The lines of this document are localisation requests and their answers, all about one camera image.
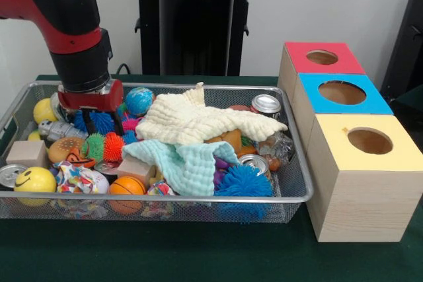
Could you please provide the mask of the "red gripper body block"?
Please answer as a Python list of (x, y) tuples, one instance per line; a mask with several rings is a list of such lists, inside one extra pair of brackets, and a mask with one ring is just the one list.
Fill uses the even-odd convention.
[(121, 105), (124, 88), (121, 81), (110, 79), (104, 87), (91, 92), (69, 92), (60, 83), (58, 98), (62, 107), (72, 110), (83, 108), (100, 112), (115, 112)]

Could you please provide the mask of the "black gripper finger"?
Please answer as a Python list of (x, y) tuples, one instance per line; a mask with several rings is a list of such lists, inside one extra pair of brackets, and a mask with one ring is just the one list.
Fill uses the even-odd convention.
[(85, 123), (85, 127), (87, 128), (88, 134), (96, 133), (95, 123), (92, 121), (89, 109), (83, 108), (82, 110), (83, 121)]
[(114, 122), (114, 131), (117, 135), (123, 136), (124, 135), (124, 128), (122, 126), (121, 117), (118, 115), (118, 112), (113, 112), (113, 122)]

